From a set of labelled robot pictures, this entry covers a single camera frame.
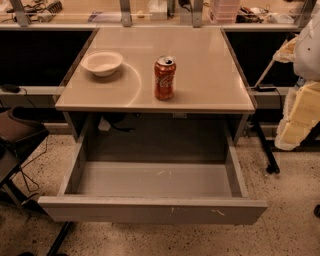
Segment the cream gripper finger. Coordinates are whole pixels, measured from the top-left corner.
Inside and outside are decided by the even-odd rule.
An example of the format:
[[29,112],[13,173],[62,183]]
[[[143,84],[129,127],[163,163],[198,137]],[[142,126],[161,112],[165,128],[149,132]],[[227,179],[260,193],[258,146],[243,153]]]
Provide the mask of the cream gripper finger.
[[289,63],[295,60],[295,45],[297,38],[294,37],[289,41],[285,41],[284,44],[275,52],[273,59],[281,63]]
[[298,147],[320,122],[320,83],[307,81],[299,89],[290,88],[283,107],[274,141],[278,149]]

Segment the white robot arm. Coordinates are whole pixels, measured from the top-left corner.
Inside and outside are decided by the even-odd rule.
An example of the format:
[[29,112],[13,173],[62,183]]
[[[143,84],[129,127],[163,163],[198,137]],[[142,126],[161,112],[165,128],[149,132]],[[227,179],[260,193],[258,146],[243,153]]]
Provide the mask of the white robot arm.
[[292,62],[294,73],[304,80],[302,86],[288,91],[276,131],[275,146],[290,151],[320,122],[320,15],[277,50],[273,59]]

